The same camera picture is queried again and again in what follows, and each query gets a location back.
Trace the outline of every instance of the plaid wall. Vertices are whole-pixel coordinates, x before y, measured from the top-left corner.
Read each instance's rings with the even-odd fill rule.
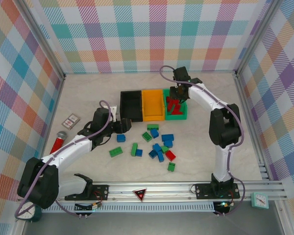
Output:
[[[248,39],[246,40],[245,44],[244,44],[244,47],[240,53],[240,56],[238,58],[238,60],[236,61],[236,64],[234,66],[234,70],[237,70],[239,65],[240,65],[240,62],[242,61],[242,58],[243,56],[245,55],[246,53],[246,50],[247,48],[250,46],[253,38],[254,38],[254,35],[255,35],[255,32],[257,32],[259,26],[260,26],[260,22],[263,20],[270,4],[271,4],[272,0],[266,0],[266,3],[264,4],[263,6],[263,9],[261,10],[257,20],[256,20],[256,23],[254,24],[253,26],[253,29],[251,30],[251,32],[249,33],[249,36],[248,36]]]
[[[254,10],[265,0],[27,4],[67,72],[158,71],[162,65],[217,71],[233,70],[257,20]]]
[[[25,162],[38,157],[60,78],[12,0],[0,0],[0,235],[15,221]]]
[[[294,216],[294,0],[284,0],[243,72],[266,159]]]

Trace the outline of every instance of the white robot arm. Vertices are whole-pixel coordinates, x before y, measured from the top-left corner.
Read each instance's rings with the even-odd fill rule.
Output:
[[[17,190],[18,195],[26,198],[28,194],[28,200],[43,209],[51,206],[56,198],[68,195],[78,195],[82,200],[90,198],[95,191],[92,179],[75,174],[69,180],[60,181],[59,175],[78,158],[101,145],[104,137],[110,138],[112,133],[125,133],[131,126],[131,120],[127,118],[110,121],[108,109],[98,108],[93,120],[69,143],[42,159],[31,158],[27,161]],[[44,171],[39,175],[42,167],[45,167]]]
[[[160,75],[168,81],[177,83],[176,87],[170,87],[170,98],[179,99],[180,102],[192,99],[210,112],[209,137],[216,146],[216,165],[208,191],[211,190],[215,197],[224,197],[229,191],[235,191],[237,186],[229,169],[235,144],[241,142],[239,108],[236,104],[227,104],[219,100],[198,78],[191,79],[185,67],[166,67],[173,69],[174,81],[167,79],[162,74],[162,69]]]
[[[198,86],[202,87],[204,90],[208,89],[205,87],[204,84],[197,84]],[[222,109],[223,107],[215,102],[207,93],[205,93],[203,90],[197,88],[197,87],[190,87],[189,88],[189,97],[190,99],[196,101],[198,104],[200,104],[206,111],[211,112],[215,109]],[[215,170],[213,172],[214,177],[219,182],[228,181],[231,179],[231,176],[226,170],[226,163],[227,163],[227,157],[230,145],[227,145],[225,148],[222,148],[219,145],[216,145],[216,164],[215,164]]]

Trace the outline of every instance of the clock face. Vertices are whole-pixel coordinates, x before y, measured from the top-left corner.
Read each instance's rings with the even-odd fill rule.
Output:
[[[267,197],[263,194],[255,194],[255,204],[258,207],[264,207],[267,208],[268,207],[268,200]]]
[[[20,212],[23,212],[24,210],[26,210],[27,208],[29,208],[31,205],[33,205],[33,203],[31,202],[26,202],[22,208],[20,209]],[[31,209],[29,209],[29,211],[25,212],[24,214],[18,216],[18,219],[23,219],[23,220],[29,220],[31,219],[35,214],[35,207],[32,207]]]

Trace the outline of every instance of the analog clock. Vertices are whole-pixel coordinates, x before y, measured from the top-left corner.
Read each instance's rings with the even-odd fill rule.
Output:
[[[20,209],[20,212],[23,212],[24,210],[26,210],[27,208],[29,208],[32,205],[33,205],[33,203],[26,202],[22,206],[22,208]],[[25,212],[24,214],[21,214],[20,216],[18,216],[16,218],[20,219],[20,220],[30,221],[30,222],[36,222],[36,221],[40,220],[41,215],[42,215],[41,207],[33,206],[27,212]]]
[[[259,209],[269,209],[268,196],[264,193],[253,192],[251,195],[251,206]]]

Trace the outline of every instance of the red triangle sign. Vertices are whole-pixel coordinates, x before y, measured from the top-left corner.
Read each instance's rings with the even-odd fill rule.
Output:
[[[141,202],[143,202],[146,190],[147,188],[142,188],[142,189],[134,190],[133,193],[138,197],[139,200],[141,200]]]

